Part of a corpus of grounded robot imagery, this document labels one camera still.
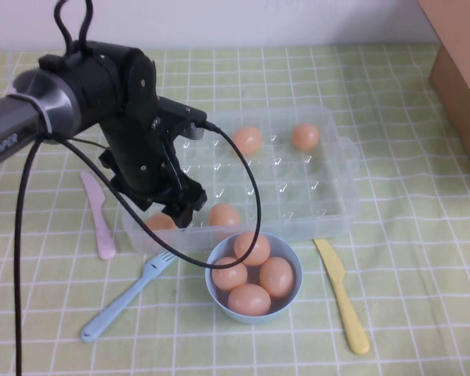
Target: white wall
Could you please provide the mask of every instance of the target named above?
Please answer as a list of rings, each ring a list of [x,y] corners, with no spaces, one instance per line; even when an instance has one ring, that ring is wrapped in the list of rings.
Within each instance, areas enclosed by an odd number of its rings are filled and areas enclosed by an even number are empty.
[[[0,0],[0,50],[63,49],[54,0]],[[94,0],[89,39],[140,48],[435,42],[416,0]],[[77,34],[83,0],[63,18]]]

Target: blue plastic fork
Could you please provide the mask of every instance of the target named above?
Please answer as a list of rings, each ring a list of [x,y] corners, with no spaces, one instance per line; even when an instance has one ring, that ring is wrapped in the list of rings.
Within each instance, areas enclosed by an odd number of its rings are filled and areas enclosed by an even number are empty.
[[[83,342],[95,341],[117,318],[117,316],[129,305],[152,279],[177,257],[170,252],[163,252],[148,260],[143,267],[143,274],[125,293],[120,295],[108,307],[94,317],[81,331],[80,338]]]

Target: cardboard box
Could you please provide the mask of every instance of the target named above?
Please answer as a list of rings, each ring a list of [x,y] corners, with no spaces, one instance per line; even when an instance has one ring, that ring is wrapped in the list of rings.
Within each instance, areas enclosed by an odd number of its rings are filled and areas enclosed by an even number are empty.
[[[429,77],[470,155],[470,0],[418,0],[442,46]]]

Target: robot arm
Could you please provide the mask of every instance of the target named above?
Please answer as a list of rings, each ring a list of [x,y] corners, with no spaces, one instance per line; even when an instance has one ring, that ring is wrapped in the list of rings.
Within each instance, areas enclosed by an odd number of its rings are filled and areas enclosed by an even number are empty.
[[[207,200],[180,168],[177,136],[201,139],[207,114],[156,93],[157,72],[141,50],[88,42],[69,56],[45,55],[0,99],[0,162],[40,132],[70,139],[99,124],[109,148],[100,156],[113,186],[141,210],[164,205],[180,228]]]

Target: yellow plastic knife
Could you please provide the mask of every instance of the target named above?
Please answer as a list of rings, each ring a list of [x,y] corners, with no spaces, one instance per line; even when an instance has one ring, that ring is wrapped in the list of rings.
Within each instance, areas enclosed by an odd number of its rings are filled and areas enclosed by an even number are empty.
[[[343,277],[345,276],[345,267],[332,246],[324,239],[314,239],[320,257],[326,266],[327,275],[336,294],[339,312],[345,327],[346,337],[350,348],[355,354],[364,355],[369,352],[369,341],[366,332],[362,327],[353,308],[352,303],[345,288],[343,287]]]

